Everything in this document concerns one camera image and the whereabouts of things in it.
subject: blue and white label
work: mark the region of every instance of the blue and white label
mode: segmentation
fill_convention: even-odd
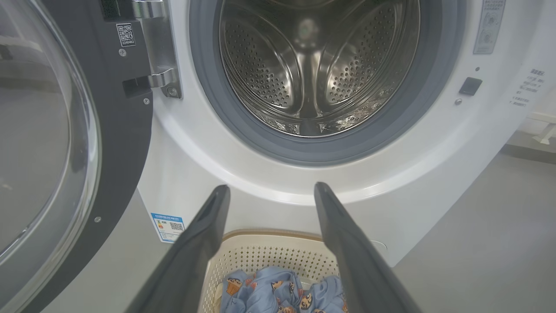
[[[151,216],[162,241],[176,241],[185,229],[181,217],[156,213],[151,213]]]

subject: door hinge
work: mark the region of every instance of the door hinge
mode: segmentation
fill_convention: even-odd
[[[118,0],[117,5],[120,16],[141,22],[152,73],[147,77],[149,87],[160,88],[166,97],[181,99],[168,0]]]

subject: instruction label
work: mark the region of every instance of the instruction label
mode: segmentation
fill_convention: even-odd
[[[474,55],[489,55],[494,51],[505,5],[506,0],[483,0],[479,32],[473,49]]]
[[[544,84],[544,71],[531,69],[529,75],[523,80],[510,99],[510,104],[516,106],[527,106],[533,102],[537,92]]]
[[[185,229],[181,217],[156,213],[151,213],[151,216],[162,241],[176,241]]]

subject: stainless steel drum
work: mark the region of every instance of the stainless steel drum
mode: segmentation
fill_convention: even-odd
[[[220,50],[241,102],[304,137],[353,128],[383,108],[411,66],[418,0],[228,0]]]

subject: cartoon print fabric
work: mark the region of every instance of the cartoon print fabric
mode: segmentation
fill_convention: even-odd
[[[293,271],[271,266],[224,278],[220,313],[348,313],[341,280],[324,278],[304,291]]]

